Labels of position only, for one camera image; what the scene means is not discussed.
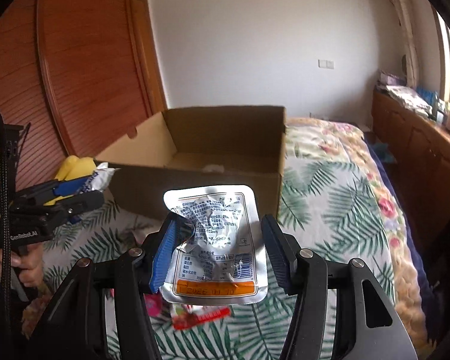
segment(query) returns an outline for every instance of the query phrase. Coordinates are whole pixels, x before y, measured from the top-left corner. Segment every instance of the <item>barcode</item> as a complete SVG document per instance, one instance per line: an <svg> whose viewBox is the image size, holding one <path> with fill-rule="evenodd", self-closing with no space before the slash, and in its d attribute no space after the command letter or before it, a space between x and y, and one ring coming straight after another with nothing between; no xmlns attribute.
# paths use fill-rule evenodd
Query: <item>barcode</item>
<svg viewBox="0 0 450 360"><path fill-rule="evenodd" d="M241 253L235 255L234 279L243 279L252 277L252 255L250 253Z"/></svg>

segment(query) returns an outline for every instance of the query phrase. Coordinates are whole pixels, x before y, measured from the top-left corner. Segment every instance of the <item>orange date label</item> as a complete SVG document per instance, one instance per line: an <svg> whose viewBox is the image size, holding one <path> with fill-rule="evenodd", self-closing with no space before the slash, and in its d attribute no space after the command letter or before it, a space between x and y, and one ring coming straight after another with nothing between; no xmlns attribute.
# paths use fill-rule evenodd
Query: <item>orange date label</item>
<svg viewBox="0 0 450 360"><path fill-rule="evenodd" d="M190 280L178 280L176 293L180 295L200 296L238 296L250 295L256 291L255 283L252 281L223 283L223 282L195 282Z"/></svg>

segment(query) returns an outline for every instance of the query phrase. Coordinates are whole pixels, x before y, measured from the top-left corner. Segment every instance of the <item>wooden wardrobe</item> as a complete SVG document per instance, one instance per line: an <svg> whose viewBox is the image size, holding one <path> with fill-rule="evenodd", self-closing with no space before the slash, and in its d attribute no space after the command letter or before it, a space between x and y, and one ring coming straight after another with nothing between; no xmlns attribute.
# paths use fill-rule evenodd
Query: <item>wooden wardrobe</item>
<svg viewBox="0 0 450 360"><path fill-rule="evenodd" d="M18 190L165 107L147 0L14 0L0 18L0 111L31 124Z"/></svg>

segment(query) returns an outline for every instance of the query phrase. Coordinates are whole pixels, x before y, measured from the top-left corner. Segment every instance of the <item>black cable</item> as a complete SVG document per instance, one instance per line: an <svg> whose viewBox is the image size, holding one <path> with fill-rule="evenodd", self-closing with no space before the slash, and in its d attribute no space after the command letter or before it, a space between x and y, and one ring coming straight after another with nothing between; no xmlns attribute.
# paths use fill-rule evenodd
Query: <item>black cable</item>
<svg viewBox="0 0 450 360"><path fill-rule="evenodd" d="M10 224L8 222L8 187L7 187L7 137L2 115L0 114L0 217L3 234L2 247L2 312L4 323L4 354L5 358L12 359L13 349L11 342L10 325L10 269L11 269L11 246L10 246Z"/></svg>

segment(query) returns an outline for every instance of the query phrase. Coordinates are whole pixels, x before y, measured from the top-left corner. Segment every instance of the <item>food packet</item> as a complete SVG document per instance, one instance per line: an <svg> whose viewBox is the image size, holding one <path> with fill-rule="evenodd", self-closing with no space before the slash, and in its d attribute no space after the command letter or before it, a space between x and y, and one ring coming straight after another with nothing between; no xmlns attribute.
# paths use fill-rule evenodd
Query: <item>food packet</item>
<svg viewBox="0 0 450 360"><path fill-rule="evenodd" d="M195 226L194 235L172 255L160 289L165 300L216 306L256 303L265 297L265 247L250 187L171 190L163 201Z"/></svg>
<svg viewBox="0 0 450 360"><path fill-rule="evenodd" d="M90 191L105 191L112 181L113 174L118 169L109 168L108 162L102 162L99 164L90 175L90 177L85 181L83 186L78 190L77 193L85 193Z"/></svg>

